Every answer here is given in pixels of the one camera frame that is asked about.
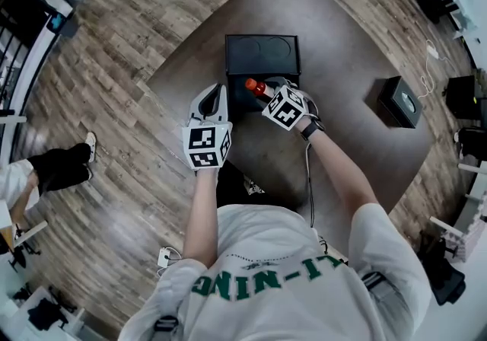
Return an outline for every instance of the wooden floor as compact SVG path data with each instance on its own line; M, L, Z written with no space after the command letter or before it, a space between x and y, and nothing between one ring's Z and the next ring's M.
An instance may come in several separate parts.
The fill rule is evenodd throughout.
M194 174L180 144L182 118L163 107L146 81L174 49L227 0L84 0L81 27L49 56L27 104L15 157L67 148L88 130L98 136L89 183L49 193L27 220L44 218L36 261L46 281L119 329L156 283L159 248L181 248ZM414 92L423 94L425 41L436 90L422 100L435 143L390 214L417 240L428 216L448 219L471 176L456 168L451 136L459 124L444 105L447 78L470 73L448 21L428 22L415 0L336 0L372 37Z

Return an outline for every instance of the white sneaker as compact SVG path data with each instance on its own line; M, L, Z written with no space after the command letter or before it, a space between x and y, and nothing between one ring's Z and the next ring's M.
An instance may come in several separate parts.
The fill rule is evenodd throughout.
M95 136L95 134L93 132L89 132L86 135L86 140L84 141L84 143L86 143L86 144L88 144L88 146L90 146L90 159L88 160L88 163L93 162L95 151L97 148L97 137Z

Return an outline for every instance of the bottle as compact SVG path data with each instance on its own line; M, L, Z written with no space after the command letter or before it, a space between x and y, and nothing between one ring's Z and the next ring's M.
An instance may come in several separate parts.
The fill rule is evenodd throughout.
M245 81L245 87L252 91L257 99L266 104L269 104L275 94L274 88L268 86L265 82L255 81L253 78L248 78Z

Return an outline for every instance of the black and white marker cube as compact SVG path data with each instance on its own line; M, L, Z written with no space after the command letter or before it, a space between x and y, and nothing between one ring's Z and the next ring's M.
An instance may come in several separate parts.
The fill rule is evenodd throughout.
M184 154L191 169L222 167L231 146L231 123L183 127Z
M290 130L305 113L306 109L301 94L285 85L267 104L262 115L267 116L284 129Z

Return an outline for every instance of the dark brown table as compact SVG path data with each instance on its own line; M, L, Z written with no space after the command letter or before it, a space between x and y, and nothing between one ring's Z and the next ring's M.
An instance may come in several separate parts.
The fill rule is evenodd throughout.
M376 113L385 78L398 75L372 39L333 0L230 0L196 29L155 72L149 87L182 118L190 101L226 83L225 34L298 35L301 88L311 94L329 136L364 171L389 212L425 160L431 136L388 126ZM306 212L304 140L258 113L236 123L229 159L265 191ZM317 156L311 154L315 226L339 250L348 224Z

